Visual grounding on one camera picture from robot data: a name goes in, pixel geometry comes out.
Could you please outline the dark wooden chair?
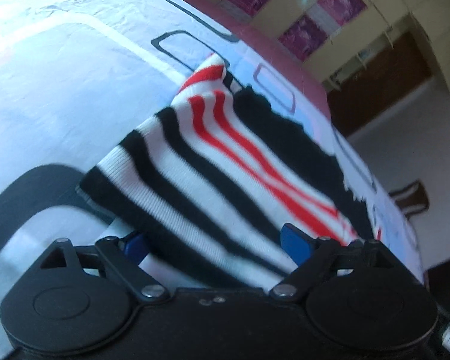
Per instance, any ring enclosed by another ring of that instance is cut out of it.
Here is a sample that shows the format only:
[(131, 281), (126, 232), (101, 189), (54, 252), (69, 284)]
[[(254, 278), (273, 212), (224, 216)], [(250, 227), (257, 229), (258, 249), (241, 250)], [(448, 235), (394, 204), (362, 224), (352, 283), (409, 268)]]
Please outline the dark wooden chair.
[(402, 189), (389, 192), (388, 195), (407, 219), (424, 213), (430, 207), (428, 194), (421, 180), (415, 180)]

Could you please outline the patterned white blue bedsheet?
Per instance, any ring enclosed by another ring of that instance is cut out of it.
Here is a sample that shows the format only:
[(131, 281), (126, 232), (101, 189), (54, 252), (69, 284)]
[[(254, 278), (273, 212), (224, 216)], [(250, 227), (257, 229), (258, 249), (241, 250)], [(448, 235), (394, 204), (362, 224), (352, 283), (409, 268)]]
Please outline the patterned white blue bedsheet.
[[(423, 275), (414, 233), (326, 121), (321, 85), (293, 63), (269, 62), (182, 0), (0, 0), (0, 304), (54, 238), (90, 243), (126, 230), (76, 185), (213, 52), (338, 156), (376, 204), (390, 248)], [(0, 359), (27, 358), (0, 323)]]

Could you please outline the pink bed cover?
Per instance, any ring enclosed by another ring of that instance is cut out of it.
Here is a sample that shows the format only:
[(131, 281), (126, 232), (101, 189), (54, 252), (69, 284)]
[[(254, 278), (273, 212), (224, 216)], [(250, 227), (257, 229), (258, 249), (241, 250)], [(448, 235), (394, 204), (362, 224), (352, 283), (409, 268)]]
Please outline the pink bed cover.
[(250, 24), (240, 22), (230, 16), (218, 4), (222, 0), (184, 0), (197, 10), (220, 23), (231, 33), (252, 47), (282, 76), (308, 97), (322, 114), (330, 118), (327, 93), (320, 82), (315, 80), (297, 61), (288, 56), (277, 41), (267, 37)]

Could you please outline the cream wardrobe with purple panels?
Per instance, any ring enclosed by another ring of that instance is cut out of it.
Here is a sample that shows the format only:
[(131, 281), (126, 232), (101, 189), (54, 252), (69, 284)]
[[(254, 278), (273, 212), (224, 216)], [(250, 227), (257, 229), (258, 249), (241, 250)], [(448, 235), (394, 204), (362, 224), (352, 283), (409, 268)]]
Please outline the cream wardrobe with purple panels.
[(450, 0), (209, 0), (280, 45), (316, 80), (364, 64), (410, 29), (450, 91)]

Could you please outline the dark wooden door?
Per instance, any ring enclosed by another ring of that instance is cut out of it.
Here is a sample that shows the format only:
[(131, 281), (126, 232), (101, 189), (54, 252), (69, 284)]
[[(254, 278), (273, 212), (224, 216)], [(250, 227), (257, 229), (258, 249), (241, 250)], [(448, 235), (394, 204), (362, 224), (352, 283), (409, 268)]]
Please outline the dark wooden door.
[(348, 137), (433, 76), (412, 33), (401, 35), (328, 94), (334, 127)]

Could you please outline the striped white black red garment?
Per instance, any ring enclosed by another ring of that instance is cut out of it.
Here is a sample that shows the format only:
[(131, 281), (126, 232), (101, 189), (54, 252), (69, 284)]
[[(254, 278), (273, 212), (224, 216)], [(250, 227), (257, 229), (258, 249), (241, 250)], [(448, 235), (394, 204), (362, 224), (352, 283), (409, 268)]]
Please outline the striped white black red garment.
[(338, 160), (210, 55), (172, 103), (79, 183), (151, 255), (209, 287), (271, 289), (295, 270), (284, 224), (346, 245), (381, 236)]

